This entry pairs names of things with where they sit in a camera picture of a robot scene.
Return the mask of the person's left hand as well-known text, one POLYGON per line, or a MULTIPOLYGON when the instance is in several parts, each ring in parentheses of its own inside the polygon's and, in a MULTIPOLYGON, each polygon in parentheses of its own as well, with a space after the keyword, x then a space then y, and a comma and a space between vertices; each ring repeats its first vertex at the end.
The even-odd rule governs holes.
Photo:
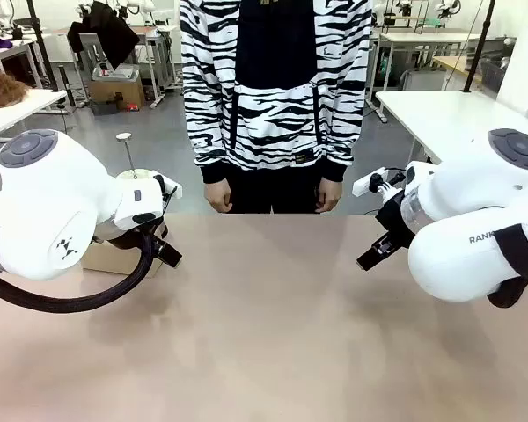
POLYGON ((316 213, 332 211, 341 199, 342 189, 342 182, 322 178, 317 189, 316 213))

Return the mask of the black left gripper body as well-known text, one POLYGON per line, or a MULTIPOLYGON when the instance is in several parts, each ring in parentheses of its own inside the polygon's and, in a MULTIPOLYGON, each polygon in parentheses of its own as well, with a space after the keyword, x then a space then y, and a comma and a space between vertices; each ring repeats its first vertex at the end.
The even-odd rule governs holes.
POLYGON ((163 239, 163 235, 166 233, 167 228, 162 217, 139 224, 129 230, 120 229, 113 220, 108 220, 96 227, 94 238, 96 242, 108 241, 121 250, 137 248, 143 251, 144 246, 151 242, 153 243, 153 250, 160 251, 169 247, 169 244, 163 239))

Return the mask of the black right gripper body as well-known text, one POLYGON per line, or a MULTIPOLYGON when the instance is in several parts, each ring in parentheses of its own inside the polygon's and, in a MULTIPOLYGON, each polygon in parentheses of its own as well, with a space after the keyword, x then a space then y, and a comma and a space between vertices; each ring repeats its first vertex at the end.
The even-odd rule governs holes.
POLYGON ((393 254, 400 248, 408 249, 414 239, 414 232, 406 225, 400 211, 404 197, 404 191, 399 190, 376 214, 376 219, 386 229, 386 233, 376 242, 380 254, 393 254))

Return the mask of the person's right hand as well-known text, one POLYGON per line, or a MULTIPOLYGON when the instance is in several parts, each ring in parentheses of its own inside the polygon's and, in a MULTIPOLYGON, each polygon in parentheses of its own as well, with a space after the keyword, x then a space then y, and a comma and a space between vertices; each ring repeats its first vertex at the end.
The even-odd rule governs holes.
POLYGON ((204 196, 210 206, 218 213, 225 214, 231 211, 231 188, 225 178, 216 183, 205 184, 204 196))

